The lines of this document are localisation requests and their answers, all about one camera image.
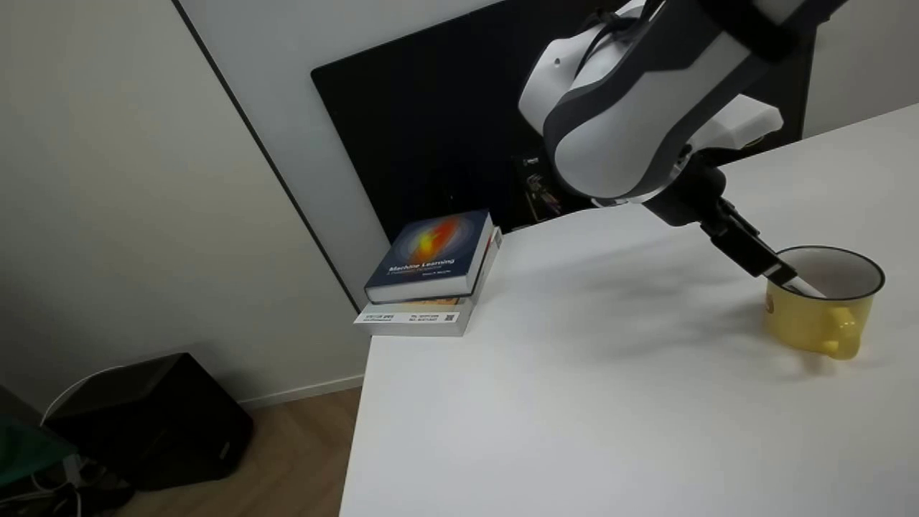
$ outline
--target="yellow cup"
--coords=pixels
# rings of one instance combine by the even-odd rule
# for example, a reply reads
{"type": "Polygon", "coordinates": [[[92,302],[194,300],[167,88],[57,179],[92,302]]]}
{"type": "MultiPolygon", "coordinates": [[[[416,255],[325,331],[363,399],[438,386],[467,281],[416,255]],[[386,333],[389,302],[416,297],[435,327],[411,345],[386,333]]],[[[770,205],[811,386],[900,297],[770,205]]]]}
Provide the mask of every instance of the yellow cup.
{"type": "Polygon", "coordinates": [[[869,315],[869,302],[883,287],[883,271],[840,248],[790,248],[777,255],[794,268],[807,284],[820,291],[824,300],[770,284],[770,333],[797,350],[833,360],[854,356],[869,315]]]}

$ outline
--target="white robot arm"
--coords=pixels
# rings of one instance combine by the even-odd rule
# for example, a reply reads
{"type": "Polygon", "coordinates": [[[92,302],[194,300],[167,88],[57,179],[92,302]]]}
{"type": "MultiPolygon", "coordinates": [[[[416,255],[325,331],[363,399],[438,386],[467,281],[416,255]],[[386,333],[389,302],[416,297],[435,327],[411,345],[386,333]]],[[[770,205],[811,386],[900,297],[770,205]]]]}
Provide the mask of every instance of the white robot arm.
{"type": "Polygon", "coordinates": [[[721,198],[718,152],[774,133],[780,119],[737,97],[844,0],[638,0],[547,44],[521,97],[560,182],[600,205],[642,202],[696,222],[752,275],[808,291],[721,198]]]}

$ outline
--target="book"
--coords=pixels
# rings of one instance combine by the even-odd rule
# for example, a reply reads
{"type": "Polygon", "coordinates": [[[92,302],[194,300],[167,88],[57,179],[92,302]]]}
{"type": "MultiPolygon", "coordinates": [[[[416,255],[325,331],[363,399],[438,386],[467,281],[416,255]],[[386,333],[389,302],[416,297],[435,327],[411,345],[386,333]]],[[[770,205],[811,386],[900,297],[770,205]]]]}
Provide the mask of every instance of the book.
{"type": "Polygon", "coordinates": [[[352,325],[372,337],[462,337],[475,297],[494,268],[501,232],[494,231],[470,297],[368,305],[352,325]]]}
{"type": "Polygon", "coordinates": [[[494,225],[484,210],[406,225],[368,278],[370,302],[467,297],[494,225]]]}

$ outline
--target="wooden floor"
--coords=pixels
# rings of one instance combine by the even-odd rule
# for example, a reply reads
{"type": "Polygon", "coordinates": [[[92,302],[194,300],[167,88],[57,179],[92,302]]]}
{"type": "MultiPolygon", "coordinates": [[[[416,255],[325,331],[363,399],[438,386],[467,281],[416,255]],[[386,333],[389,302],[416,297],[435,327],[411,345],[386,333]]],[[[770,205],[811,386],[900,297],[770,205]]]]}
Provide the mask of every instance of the wooden floor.
{"type": "Polygon", "coordinates": [[[134,495],[121,517],[336,517],[359,390],[256,410],[241,469],[218,482],[134,495]]]}

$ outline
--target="cup handle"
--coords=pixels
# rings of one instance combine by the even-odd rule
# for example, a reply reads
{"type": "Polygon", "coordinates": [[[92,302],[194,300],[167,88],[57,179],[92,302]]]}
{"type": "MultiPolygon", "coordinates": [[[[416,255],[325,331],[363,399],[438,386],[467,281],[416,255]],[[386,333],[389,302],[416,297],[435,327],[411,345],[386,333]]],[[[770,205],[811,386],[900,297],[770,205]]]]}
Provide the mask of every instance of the cup handle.
{"type": "Polygon", "coordinates": [[[829,307],[833,333],[824,343],[824,350],[839,354],[857,340],[857,321],[850,307],[829,307]]]}

